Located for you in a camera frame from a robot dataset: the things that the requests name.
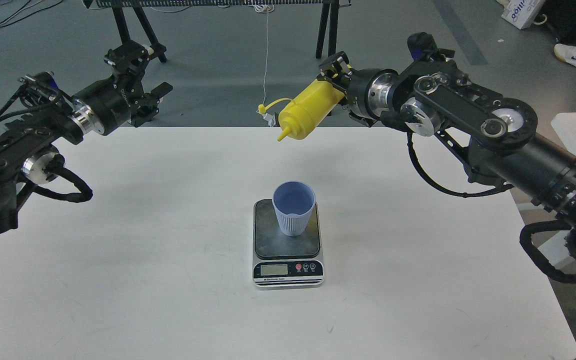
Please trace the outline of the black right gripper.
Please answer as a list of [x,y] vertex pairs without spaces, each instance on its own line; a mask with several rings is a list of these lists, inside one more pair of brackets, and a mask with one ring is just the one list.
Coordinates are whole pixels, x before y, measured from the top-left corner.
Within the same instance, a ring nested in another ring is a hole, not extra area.
[[355,121],[366,127],[372,127],[381,120],[384,112],[393,107],[397,71],[385,68],[354,69],[349,64],[345,51],[330,55],[319,66],[319,81],[330,84],[349,84],[345,99],[341,99],[326,117],[349,114]]

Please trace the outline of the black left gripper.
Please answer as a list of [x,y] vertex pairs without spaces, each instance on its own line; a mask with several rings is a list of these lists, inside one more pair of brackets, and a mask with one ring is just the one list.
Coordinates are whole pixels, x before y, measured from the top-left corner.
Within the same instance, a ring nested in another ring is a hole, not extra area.
[[139,128],[157,116],[162,98],[174,87],[162,82],[144,93],[141,82],[153,57],[153,47],[137,42],[125,42],[107,51],[104,62],[112,67],[112,75],[73,96],[78,107],[90,113],[95,132],[107,136],[124,123]]

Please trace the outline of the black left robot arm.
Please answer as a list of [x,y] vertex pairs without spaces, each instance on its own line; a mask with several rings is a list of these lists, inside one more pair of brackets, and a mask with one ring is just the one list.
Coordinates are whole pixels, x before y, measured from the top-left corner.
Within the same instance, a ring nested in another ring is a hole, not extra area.
[[70,203],[92,198],[92,189],[65,167],[53,143],[63,138],[77,145],[89,132],[106,136],[123,124],[137,128],[151,121],[173,88],[163,82],[146,92],[142,79],[149,62],[163,59],[166,50],[129,39],[103,59],[112,75],[72,96],[50,71],[20,78],[0,109],[0,234],[18,228],[19,211],[32,194]]

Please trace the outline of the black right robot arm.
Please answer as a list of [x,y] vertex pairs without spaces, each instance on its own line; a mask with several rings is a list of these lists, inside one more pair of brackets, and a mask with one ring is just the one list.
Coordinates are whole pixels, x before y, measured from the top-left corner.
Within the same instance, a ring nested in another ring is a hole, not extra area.
[[[524,101],[471,82],[425,32],[412,34],[413,62],[402,72],[354,69],[340,51],[320,64],[317,79],[342,92],[338,101],[364,126],[382,125],[407,134],[410,160],[423,180],[459,198],[480,198],[517,188],[555,219],[524,226],[519,244],[551,280],[576,284],[576,155],[537,133],[538,116]],[[478,193],[446,189],[423,170],[413,134],[436,137],[461,162]]]

